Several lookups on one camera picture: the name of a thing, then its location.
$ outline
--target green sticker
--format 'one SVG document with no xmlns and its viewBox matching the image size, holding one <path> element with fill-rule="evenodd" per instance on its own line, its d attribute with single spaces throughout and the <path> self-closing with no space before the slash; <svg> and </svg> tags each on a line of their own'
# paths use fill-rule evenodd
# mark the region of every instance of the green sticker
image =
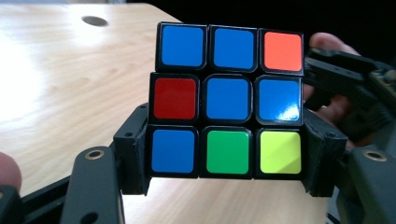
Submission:
<svg viewBox="0 0 396 224">
<path fill-rule="evenodd" d="M 249 167 L 249 136 L 245 132 L 211 131 L 207 135 L 207 171 L 244 175 Z"/>
</svg>

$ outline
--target screw hole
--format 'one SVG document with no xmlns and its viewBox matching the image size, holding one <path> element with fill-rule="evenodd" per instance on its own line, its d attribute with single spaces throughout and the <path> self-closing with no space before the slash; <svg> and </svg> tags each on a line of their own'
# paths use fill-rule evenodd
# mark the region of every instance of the screw hole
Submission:
<svg viewBox="0 0 396 224">
<path fill-rule="evenodd" d="M 387 157 L 376 151 L 364 151 L 364 156 L 373 161 L 386 161 Z"/>
<path fill-rule="evenodd" d="M 90 151 L 87 154 L 85 154 L 85 159 L 87 160 L 97 160 L 105 155 L 105 152 L 103 150 L 94 150 Z"/>
<path fill-rule="evenodd" d="M 94 16 L 85 16 L 81 18 L 83 21 L 92 26 L 107 26 L 108 22 L 102 18 Z"/>
</svg>

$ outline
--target wooden table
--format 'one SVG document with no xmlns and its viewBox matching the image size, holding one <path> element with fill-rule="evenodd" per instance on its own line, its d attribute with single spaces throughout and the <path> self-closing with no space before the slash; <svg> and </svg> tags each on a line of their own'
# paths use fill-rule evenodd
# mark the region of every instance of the wooden table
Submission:
<svg viewBox="0 0 396 224">
<path fill-rule="evenodd" d="M 0 150 L 21 167 L 24 196 L 108 146 L 148 101 L 156 25 L 177 20 L 145 4 L 0 5 L 0 18 Z M 124 208 L 127 223 L 318 224 L 327 199 L 299 181 L 153 178 Z"/>
</svg>

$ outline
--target blue sticker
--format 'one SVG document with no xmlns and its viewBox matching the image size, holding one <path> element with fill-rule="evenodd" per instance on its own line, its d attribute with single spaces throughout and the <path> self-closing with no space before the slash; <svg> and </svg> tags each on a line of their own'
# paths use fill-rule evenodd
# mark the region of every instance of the blue sticker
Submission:
<svg viewBox="0 0 396 224">
<path fill-rule="evenodd" d="M 151 168 L 159 173 L 191 173 L 195 135 L 191 131 L 156 130 L 152 140 Z"/>
<path fill-rule="evenodd" d="M 206 94 L 206 115 L 210 119 L 248 118 L 250 102 L 246 80 L 210 78 Z"/>
<path fill-rule="evenodd" d="M 163 27 L 162 60 L 166 65 L 200 66 L 204 62 L 204 31 L 188 26 Z"/>
<path fill-rule="evenodd" d="M 254 66 L 254 35 L 250 31 L 217 29 L 214 64 L 218 67 L 250 69 Z"/>
<path fill-rule="evenodd" d="M 261 119 L 296 121 L 300 118 L 300 85 L 293 80 L 260 81 L 259 113 Z"/>
</svg>

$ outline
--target yellow-green sticker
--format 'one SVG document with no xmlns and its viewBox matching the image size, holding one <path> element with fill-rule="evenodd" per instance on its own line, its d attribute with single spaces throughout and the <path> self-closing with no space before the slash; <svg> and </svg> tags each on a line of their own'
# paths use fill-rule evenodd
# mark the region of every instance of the yellow-green sticker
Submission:
<svg viewBox="0 0 396 224">
<path fill-rule="evenodd" d="M 260 151 L 263 173 L 297 175 L 302 170 L 301 140 L 296 132 L 262 132 Z"/>
</svg>

